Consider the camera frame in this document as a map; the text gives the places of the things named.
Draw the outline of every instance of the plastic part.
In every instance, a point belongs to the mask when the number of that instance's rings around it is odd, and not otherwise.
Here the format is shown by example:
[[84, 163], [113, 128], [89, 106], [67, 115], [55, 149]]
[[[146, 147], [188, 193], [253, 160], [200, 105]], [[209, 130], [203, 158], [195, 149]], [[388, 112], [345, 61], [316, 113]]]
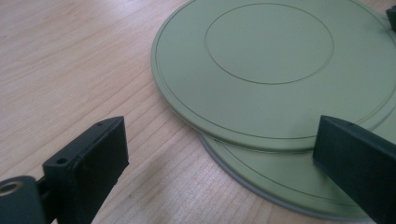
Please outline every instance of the plastic part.
[[128, 162], [123, 117], [102, 120], [43, 164], [0, 183], [0, 223], [91, 223]]
[[313, 158], [376, 223], [396, 223], [396, 145], [348, 121], [323, 116]]
[[0, 223], [50, 223], [40, 201], [35, 179], [30, 176], [0, 182]]
[[128, 165], [123, 117], [93, 125], [44, 162], [48, 187], [63, 206], [59, 223], [91, 223]]
[[396, 6], [387, 10], [387, 15], [389, 18], [390, 25], [392, 30], [396, 32]]
[[151, 67], [200, 132], [296, 153], [313, 148], [322, 114], [372, 130], [390, 113], [395, 40], [387, 21], [351, 0], [190, 1], [157, 34]]

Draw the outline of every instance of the green disc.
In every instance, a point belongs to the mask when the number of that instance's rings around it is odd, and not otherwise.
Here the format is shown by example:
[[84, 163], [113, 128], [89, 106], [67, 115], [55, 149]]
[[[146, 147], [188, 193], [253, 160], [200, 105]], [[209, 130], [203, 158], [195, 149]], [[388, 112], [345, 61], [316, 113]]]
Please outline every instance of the green disc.
[[165, 22], [151, 67], [169, 105], [200, 132], [308, 151], [320, 115], [372, 130], [396, 105], [388, 23], [351, 0], [196, 0]]
[[[396, 143], [396, 111], [374, 132]], [[368, 220], [367, 215], [312, 162], [312, 152], [249, 150], [200, 135], [206, 150], [239, 183], [289, 209], [320, 218]]]

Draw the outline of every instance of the concentric circle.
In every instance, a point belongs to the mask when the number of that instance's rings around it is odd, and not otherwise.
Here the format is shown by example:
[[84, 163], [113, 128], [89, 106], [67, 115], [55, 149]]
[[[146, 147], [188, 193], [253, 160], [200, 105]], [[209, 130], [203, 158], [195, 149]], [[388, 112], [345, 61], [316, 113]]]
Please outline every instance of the concentric circle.
[[210, 57], [224, 71], [263, 84], [310, 77], [325, 67], [333, 53], [332, 35], [322, 22], [298, 8], [278, 4], [226, 12], [210, 25], [205, 42]]
[[200, 132], [307, 151], [321, 115], [373, 129], [396, 106], [395, 34], [385, 22], [354, 1], [191, 1], [157, 34], [152, 72]]

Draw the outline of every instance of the screw hole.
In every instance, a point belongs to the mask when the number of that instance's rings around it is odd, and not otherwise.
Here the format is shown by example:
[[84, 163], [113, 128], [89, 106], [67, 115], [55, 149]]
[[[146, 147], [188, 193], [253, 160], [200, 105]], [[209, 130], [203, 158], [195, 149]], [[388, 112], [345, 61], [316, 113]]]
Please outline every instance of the screw hole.
[[58, 164], [65, 164], [65, 163], [67, 163], [67, 159], [61, 158], [61, 159], [57, 160], [56, 163], [58, 163]]
[[3, 186], [0, 186], [0, 197], [6, 196], [10, 193], [17, 191], [20, 187], [22, 187], [23, 183], [21, 181], [13, 181], [6, 183]]

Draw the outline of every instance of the table surface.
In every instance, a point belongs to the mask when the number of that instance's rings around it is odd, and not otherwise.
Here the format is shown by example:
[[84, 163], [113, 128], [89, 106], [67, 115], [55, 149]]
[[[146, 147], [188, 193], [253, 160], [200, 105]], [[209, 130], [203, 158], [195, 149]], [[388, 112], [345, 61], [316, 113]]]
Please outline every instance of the table surface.
[[[0, 1], [0, 180], [125, 117], [131, 163], [93, 223], [326, 223], [251, 193], [165, 103], [150, 50], [187, 0]], [[385, 13], [396, 0], [364, 0]]]

